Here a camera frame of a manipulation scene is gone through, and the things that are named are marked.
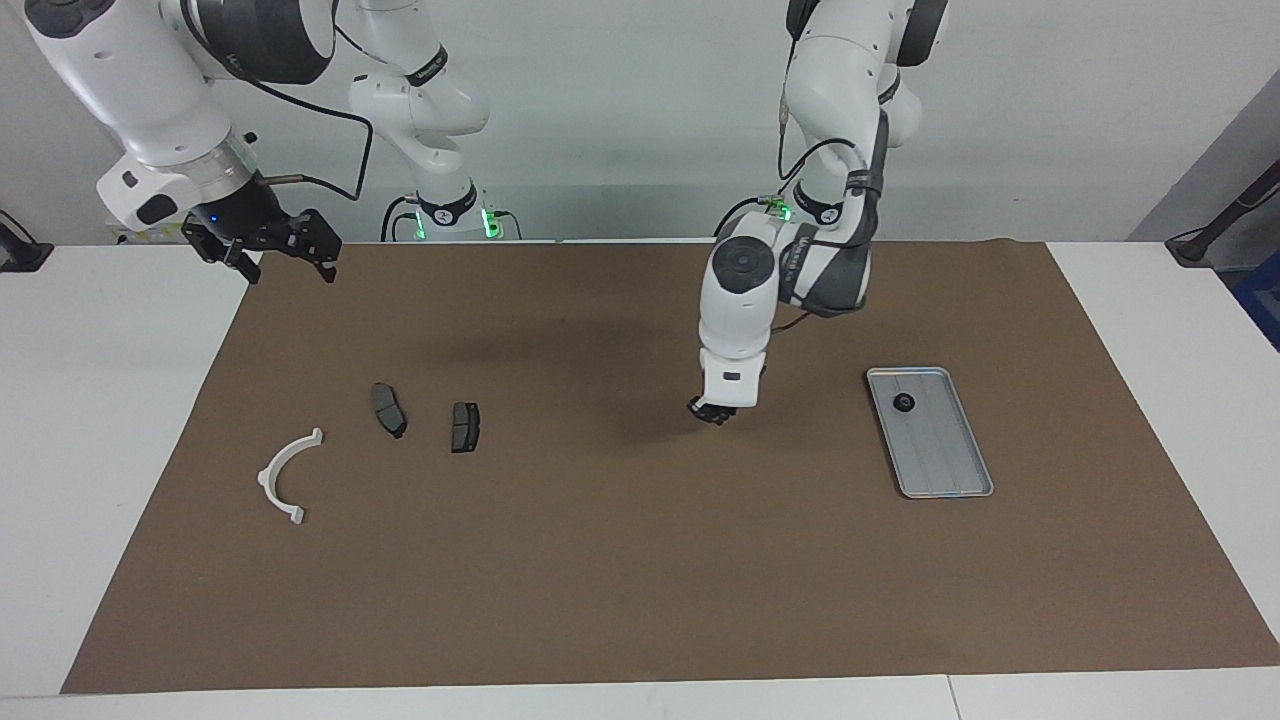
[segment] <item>black cable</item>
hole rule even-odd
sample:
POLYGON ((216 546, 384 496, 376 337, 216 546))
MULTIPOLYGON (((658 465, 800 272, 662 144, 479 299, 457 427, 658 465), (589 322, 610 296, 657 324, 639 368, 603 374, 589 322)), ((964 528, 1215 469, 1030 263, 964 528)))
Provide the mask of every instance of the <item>black cable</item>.
POLYGON ((396 200, 392 200, 392 204, 387 206, 387 213, 383 214, 383 231, 378 233, 378 242, 387 242, 387 228, 392 224, 392 214, 396 213, 397 208, 408 201, 410 200, 407 197, 401 195, 396 200))
POLYGON ((3 217, 4 219, 9 220, 9 223, 13 227, 15 227, 19 231, 22 231, 22 234, 27 236, 27 240, 29 240, 32 245, 40 245, 40 241, 36 240, 36 236, 31 234, 31 231, 28 231, 26 228, 26 225, 23 225, 22 223, 19 223, 18 218, 14 218, 13 215, 10 215, 9 213, 5 213, 4 210, 0 210, 0 217, 3 217))
POLYGON ((399 227, 399 222, 401 220, 417 220, 417 214, 415 214, 415 213, 401 213, 399 215, 396 215, 396 220, 392 222, 392 242, 399 242, 399 238, 396 237, 396 228, 399 227))
POLYGON ((324 108, 321 105, 316 105, 314 102, 307 102, 306 100, 301 100, 298 97, 293 97, 291 95, 285 95, 285 94, 280 92, 279 90, 275 90, 274 87, 268 87, 268 86, 265 86, 265 85, 262 85, 262 83, 257 82, 256 79, 250 78, 247 76, 242 77, 241 79, 243 79, 244 82, 247 82, 247 83, 252 85, 253 87, 261 90, 262 92, 270 95, 271 97, 278 97, 278 99, 280 99, 280 100, 283 100, 285 102, 289 102, 292 105, 297 105, 298 108, 302 108, 305 110, 311 110, 312 113, 320 113, 321 115, 329 115, 332 118, 340 118, 340 119, 344 119, 344 120, 351 120, 353 123, 360 123, 360 124, 365 126, 365 150, 364 150, 364 154, 361 155, 361 159, 360 159, 360 174, 356 177, 356 191, 355 192, 348 192, 348 191, 346 191, 346 190, 343 190, 343 188, 333 184, 329 181, 323 181, 323 179, 319 179, 319 178, 312 178, 310 176, 302 176, 302 178, 303 178, 302 182, 308 182, 308 183, 312 183, 312 184, 319 184, 320 187, 323 187, 325 190, 330 190, 330 191, 333 191, 333 192, 335 192, 335 193, 346 197, 347 200, 351 200, 352 202, 358 201, 360 196, 365 191, 365 176, 367 176, 367 173, 369 173, 369 155, 374 150, 374 123, 371 123, 369 120, 369 118, 364 118, 361 115, 355 115, 352 113, 343 113, 342 110, 333 110, 330 108, 324 108))
POLYGON ((520 218, 511 210, 494 210, 494 218, 511 218, 516 223, 516 238, 525 240, 525 231, 520 229, 520 218))
POLYGON ((791 320, 790 323, 787 323, 787 324, 785 324, 782 327, 772 328, 769 331, 769 334, 771 336, 782 334, 782 333, 790 331, 791 328, 799 325, 800 323, 805 322, 806 319, 809 319, 809 315, 813 315, 813 313, 808 313, 806 311, 803 315, 800 315, 799 318, 796 318, 795 320, 791 320))
POLYGON ((732 208, 728 209, 728 213, 724 213, 724 217, 721 218, 719 224, 716 225, 716 233, 712 237, 719 237, 719 231, 724 229, 724 225, 733 217, 733 213, 737 213, 739 210, 746 208, 748 205, 764 205, 764 202, 759 197, 748 197, 746 200, 742 200, 737 205, 733 205, 732 208))
POLYGON ((809 150, 805 150, 804 155, 801 155, 800 159, 796 160, 794 165, 791 165, 791 169, 785 176, 782 176, 783 182, 782 187, 778 188, 778 195, 782 195, 783 192, 787 191, 787 186, 791 184, 791 181, 795 179, 797 174, 800 174, 800 170, 804 168, 804 164, 809 161, 809 158, 813 158, 814 152, 829 145, 844 145, 845 147, 849 147, 851 150, 858 150, 858 143, 855 143, 851 140, 845 140, 844 137, 828 137, 822 142, 814 143, 814 146, 810 147, 809 150))
POLYGON ((339 37, 347 41, 347 45, 351 45, 352 47, 358 50, 364 56, 369 58, 370 60, 378 60, 379 63, 383 61, 380 58, 375 58, 372 54, 369 53, 369 50, 365 50, 358 42, 352 40, 351 36, 347 35, 347 31, 342 29, 342 26, 339 26, 338 23, 333 23, 333 29, 338 32, 339 37))
MULTIPOLYGON (((253 87, 261 90, 262 92, 270 95, 271 97, 275 97, 275 99, 283 100, 285 102, 289 102, 291 105, 297 105, 298 108, 302 108, 305 110, 311 110, 314 113, 320 113, 321 115, 329 115, 329 117, 333 117, 333 118, 340 118, 340 119, 344 119, 344 120, 351 120, 351 122, 360 123, 360 124, 365 126, 365 152, 364 152, 364 156, 360 160, 360 174, 356 178, 356 192, 347 192, 346 190, 342 190, 340 187, 338 187, 338 186, 335 186, 335 184, 333 184, 332 182, 328 182, 328 181, 321 181, 321 179, 317 179, 317 178, 312 178, 310 176, 301 176, 303 178, 302 182, 310 182, 310 183, 317 184, 317 186, 320 186, 320 187, 323 187, 325 190, 330 190, 333 192, 337 192, 338 195, 346 197, 347 200, 351 200, 352 202, 356 202, 357 200, 360 200, 360 195, 365 190, 365 176, 369 173, 369 155, 374 150, 374 123, 369 122, 369 118, 362 118, 360 115, 353 115, 351 113, 343 113, 342 110, 334 110, 334 109, 330 109, 330 108, 324 108, 321 105, 316 105, 314 102, 307 102, 306 100, 301 100, 298 97, 293 97, 292 95, 285 95, 285 94, 280 92, 279 90, 275 90, 274 87, 268 87, 268 86, 262 85, 261 82, 257 81, 257 78, 253 78, 252 76, 250 76, 250 73, 244 72, 244 69, 241 68, 239 64, 236 63, 233 59, 230 59, 230 58, 221 58, 221 56, 218 55, 218 53, 214 53, 214 49, 210 47, 209 42, 206 42, 205 38, 196 29, 196 20, 195 20, 195 18, 191 17, 191 4, 183 1, 183 3, 179 3, 178 5, 182 8, 182 19, 183 19, 183 22, 187 23, 187 31, 191 32, 191 36, 196 40, 196 42, 206 53, 209 53, 209 55, 211 58, 214 58, 215 60, 218 60, 218 63, 224 69, 227 69, 227 72, 230 73, 233 77, 236 77, 238 79, 242 79, 242 81, 252 85, 253 87)), ((335 13, 337 10, 338 10, 338 0, 334 0, 333 1, 333 12, 335 13)))
MULTIPOLYGON (((778 99, 778 179, 786 179, 782 173, 782 147, 787 142, 787 123, 782 120, 781 108, 786 106, 787 101, 787 76, 791 74, 791 60, 796 56, 796 41, 791 41, 791 51, 787 53, 787 69, 782 72, 782 97, 778 99)), ((787 111, 787 119, 791 118, 790 110, 787 111)))
POLYGON ((1267 204, 1267 201, 1270 201, 1270 200, 1271 200, 1272 197, 1275 197, 1275 196, 1276 196, 1276 193, 1280 193, 1280 184, 1277 184, 1277 186, 1275 187, 1275 190, 1272 190, 1271 192, 1268 192, 1266 197, 1263 197, 1262 200, 1258 200, 1258 201, 1257 201, 1257 202, 1254 202, 1253 205, 1245 205, 1244 202, 1240 202, 1240 201, 1239 201, 1239 199, 1236 199, 1236 201, 1235 201, 1235 202, 1236 202, 1236 205, 1239 205, 1240 208, 1244 208, 1244 211, 1245 211, 1245 214, 1249 214, 1249 213, 1252 213, 1252 211, 1257 210, 1258 208, 1261 208, 1261 206, 1266 205, 1266 204, 1267 204))

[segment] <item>white table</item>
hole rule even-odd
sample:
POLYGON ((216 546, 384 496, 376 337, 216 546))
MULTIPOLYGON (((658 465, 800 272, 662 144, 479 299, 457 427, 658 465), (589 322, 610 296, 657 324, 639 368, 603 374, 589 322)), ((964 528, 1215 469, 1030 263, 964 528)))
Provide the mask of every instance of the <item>white table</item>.
MULTIPOLYGON (((1178 268, 1161 246, 1051 250, 1280 634, 1280 356, 1211 272, 1178 268)), ((1280 669, 49 697, 74 660, 243 291, 237 275, 205 266, 184 247, 61 247, 35 275, 0 275, 0 717, 1280 714, 1280 669)))

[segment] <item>black mount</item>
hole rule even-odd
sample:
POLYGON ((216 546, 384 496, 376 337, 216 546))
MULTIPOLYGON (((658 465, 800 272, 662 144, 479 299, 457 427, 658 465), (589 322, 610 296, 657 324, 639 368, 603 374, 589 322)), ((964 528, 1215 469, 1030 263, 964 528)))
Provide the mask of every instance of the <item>black mount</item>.
POLYGON ((22 241, 4 223, 0 223, 0 247, 9 254, 9 260, 0 265, 0 273, 35 273, 54 251, 47 242, 22 241))

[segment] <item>brown mat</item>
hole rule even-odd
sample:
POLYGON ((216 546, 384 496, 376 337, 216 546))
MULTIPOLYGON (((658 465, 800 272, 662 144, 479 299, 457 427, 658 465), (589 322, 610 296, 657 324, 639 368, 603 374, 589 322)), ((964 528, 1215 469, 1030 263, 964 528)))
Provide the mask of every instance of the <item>brown mat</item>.
POLYGON ((877 246, 723 428, 684 409, 707 254, 269 258, 64 692, 1280 664, 1043 246, 877 246), (951 370, 993 497, 897 495, 863 373, 900 364, 951 370), (294 527, 255 475, 312 427, 294 527))

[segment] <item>gray wall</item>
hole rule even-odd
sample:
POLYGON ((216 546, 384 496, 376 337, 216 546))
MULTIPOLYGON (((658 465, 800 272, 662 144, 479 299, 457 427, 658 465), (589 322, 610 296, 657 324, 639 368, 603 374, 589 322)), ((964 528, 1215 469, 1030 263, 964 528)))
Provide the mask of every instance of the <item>gray wall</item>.
MULTIPOLYGON (((534 237, 705 236, 776 187, 782 0, 430 1, 452 61, 493 97, 461 138, 476 179, 534 237)), ((20 0, 8 0, 10 10, 20 0)), ((1275 0, 955 3, 909 82, 924 126, 888 161, 882 237, 1123 240, 1280 67, 1275 0)), ((340 22, 360 33, 352 3, 340 22)), ((93 196, 114 141, 0 12, 0 202, 59 242, 109 241, 93 196)), ((371 61, 339 46, 297 94, 346 104, 371 61)), ((253 88, 215 88, 261 136, 268 173, 351 184, 360 128, 253 88)), ((795 158, 799 138, 792 138, 795 158)), ((410 173, 379 142, 360 204, 283 188, 348 240, 371 240, 410 173)))
MULTIPOLYGON (((1164 240, 1212 220, 1280 160, 1280 73, 1222 131, 1129 240, 1164 240)), ((1220 269, 1249 268, 1280 251, 1280 197, 1249 213, 1210 249, 1220 269)))

